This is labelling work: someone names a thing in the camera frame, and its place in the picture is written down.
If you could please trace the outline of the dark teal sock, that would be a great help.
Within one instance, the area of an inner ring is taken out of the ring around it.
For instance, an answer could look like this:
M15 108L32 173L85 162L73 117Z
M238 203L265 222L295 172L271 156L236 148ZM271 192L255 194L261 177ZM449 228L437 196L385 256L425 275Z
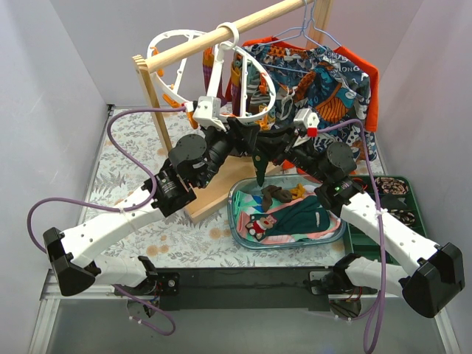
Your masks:
M315 195L309 195L295 204L274 212L253 215L271 215L277 219L274 227L266 232L265 238L323 232L330 226L330 213L320 204Z

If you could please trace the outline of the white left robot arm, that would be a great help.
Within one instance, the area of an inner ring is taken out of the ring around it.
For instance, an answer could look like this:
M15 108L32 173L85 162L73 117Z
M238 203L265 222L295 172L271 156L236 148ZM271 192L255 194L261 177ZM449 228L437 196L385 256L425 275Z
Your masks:
M96 282L151 294L157 285L156 270L146 257L112 259L102 252L194 201L194 190L207 187L231 153L253 151L259 130L255 124L230 118L221 131L209 127L203 136L185 135L170 150L160 171L117 204L117 212L104 212L64 231L55 227L45 231L46 254L61 294L78 295Z

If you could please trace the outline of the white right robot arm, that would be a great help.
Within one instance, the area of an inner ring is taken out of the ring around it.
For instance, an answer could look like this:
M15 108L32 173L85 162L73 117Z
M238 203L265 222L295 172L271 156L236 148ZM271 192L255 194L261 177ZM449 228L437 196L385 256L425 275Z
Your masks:
M453 243L440 245L425 238L382 210L380 198L372 198L350 177L356 163L346 143L331 143L318 153L310 137L290 127L258 133L254 152L263 162L289 161L320 181L315 193L322 206L397 261L384 264L348 254L333 268L333 282L340 292L376 288L403 298L421 316L433 318L465 287L461 250Z

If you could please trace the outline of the reindeer sock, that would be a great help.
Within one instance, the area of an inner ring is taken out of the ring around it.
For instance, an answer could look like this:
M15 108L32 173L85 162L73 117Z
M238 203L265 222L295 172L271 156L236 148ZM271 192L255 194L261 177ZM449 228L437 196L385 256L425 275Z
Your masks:
M266 232L272 229L276 222L277 219L271 215L252 215L246 224L246 230L257 241L261 241L266 237Z

